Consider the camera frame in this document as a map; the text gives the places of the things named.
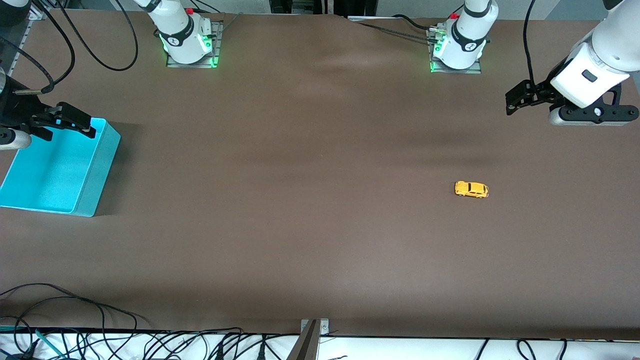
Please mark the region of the yellow beetle toy car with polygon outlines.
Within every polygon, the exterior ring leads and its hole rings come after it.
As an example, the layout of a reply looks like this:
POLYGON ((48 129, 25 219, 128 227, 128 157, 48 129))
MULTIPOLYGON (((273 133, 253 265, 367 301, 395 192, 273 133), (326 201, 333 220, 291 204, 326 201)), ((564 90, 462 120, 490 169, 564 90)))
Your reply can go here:
POLYGON ((464 198, 486 199, 489 196, 489 187, 480 182, 459 180, 454 184, 454 193, 464 198))

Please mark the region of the cyan plastic bin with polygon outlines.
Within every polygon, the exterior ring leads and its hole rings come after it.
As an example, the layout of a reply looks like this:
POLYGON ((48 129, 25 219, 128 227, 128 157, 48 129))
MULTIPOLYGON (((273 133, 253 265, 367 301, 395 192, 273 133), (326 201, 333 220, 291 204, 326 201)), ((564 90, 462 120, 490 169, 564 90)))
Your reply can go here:
POLYGON ((18 150, 0 185, 0 207, 93 217, 121 135, 92 118, 93 138, 54 129, 51 141, 35 138, 18 150))

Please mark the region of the brown table cover mat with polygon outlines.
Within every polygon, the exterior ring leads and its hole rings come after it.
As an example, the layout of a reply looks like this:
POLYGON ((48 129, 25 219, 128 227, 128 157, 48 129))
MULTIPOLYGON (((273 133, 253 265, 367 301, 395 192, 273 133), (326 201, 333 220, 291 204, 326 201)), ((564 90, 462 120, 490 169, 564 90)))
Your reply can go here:
POLYGON ((640 339, 640 120, 507 116, 520 21, 466 75, 430 73, 411 39, 285 14, 226 14, 219 66, 172 69, 129 16, 135 66, 76 43, 42 97, 121 135, 96 214, 0 208, 0 291, 29 284, 0 313, 50 283, 149 330, 640 339))

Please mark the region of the grey metal frame rail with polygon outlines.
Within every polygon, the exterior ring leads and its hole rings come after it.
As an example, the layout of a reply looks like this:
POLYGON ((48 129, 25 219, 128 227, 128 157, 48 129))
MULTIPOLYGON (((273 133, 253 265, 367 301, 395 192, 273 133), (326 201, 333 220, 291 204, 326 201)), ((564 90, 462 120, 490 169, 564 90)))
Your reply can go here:
MULTIPOLYGON (((22 49, 32 26, 36 21, 42 20, 43 16, 44 13, 35 6, 32 6, 30 7, 27 18, 18 25, 14 25, 13 27, 0 27, 0 36, 22 49)), ((19 57, 20 54, 14 50, 14 48, 0 43, 0 68, 2 68, 7 75, 12 75, 19 57)))

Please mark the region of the dark metal post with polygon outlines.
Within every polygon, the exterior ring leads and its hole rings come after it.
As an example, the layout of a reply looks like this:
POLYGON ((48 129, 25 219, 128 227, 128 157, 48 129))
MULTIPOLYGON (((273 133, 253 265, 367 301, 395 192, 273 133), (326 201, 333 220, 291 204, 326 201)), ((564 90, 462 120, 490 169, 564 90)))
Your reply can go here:
POLYGON ((309 319, 304 324, 286 360, 317 360, 322 329, 320 319, 309 319))

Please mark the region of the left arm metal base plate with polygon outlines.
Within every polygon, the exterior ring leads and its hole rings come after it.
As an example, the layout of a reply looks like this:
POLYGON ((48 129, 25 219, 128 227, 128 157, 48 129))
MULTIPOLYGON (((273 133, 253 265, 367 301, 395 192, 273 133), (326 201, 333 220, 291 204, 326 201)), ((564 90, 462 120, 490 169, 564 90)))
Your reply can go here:
POLYGON ((465 69, 456 69, 446 65, 442 59, 438 57, 441 54, 442 48, 446 45, 447 37, 445 30, 430 27, 425 31, 429 43, 429 70, 431 73, 448 73, 448 74, 462 74, 462 75, 480 75, 482 73, 482 67, 480 60, 476 59, 474 63, 465 69))

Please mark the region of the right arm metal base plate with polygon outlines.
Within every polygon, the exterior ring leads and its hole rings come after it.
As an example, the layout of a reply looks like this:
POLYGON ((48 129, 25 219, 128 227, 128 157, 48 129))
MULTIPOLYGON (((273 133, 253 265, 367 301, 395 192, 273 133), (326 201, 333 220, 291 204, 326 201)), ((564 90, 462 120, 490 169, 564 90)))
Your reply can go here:
POLYGON ((223 23, 222 22, 210 22, 210 29, 201 31, 201 43, 206 48, 207 53, 205 56, 192 64, 181 64, 167 55, 166 66, 167 68, 186 68, 186 69, 214 69, 218 66, 220 48, 222 44, 223 23))

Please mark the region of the silver metal bracket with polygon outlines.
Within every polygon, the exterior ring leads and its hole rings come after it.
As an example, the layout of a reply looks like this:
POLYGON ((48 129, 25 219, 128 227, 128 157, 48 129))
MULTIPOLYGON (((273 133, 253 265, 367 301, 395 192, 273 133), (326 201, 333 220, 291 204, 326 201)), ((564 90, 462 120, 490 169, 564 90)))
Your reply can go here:
MULTIPOLYGON (((307 324, 311 321, 312 319, 309 318, 304 318, 301 320, 300 323, 300 333, 302 333, 304 331, 304 328, 306 328, 307 324)), ((330 333, 330 324, 329 324, 329 319, 327 318, 321 318, 321 319, 317 319, 318 322, 318 328, 319 328, 319 333, 321 337, 326 336, 327 334, 330 333)))

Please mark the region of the black equipment box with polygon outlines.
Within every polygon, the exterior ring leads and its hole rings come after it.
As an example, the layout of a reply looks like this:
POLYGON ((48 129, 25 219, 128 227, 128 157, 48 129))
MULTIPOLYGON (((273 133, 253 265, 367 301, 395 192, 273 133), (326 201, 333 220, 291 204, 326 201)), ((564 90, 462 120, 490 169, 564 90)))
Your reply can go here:
POLYGON ((378 0, 268 0, 273 14, 375 16, 378 0))

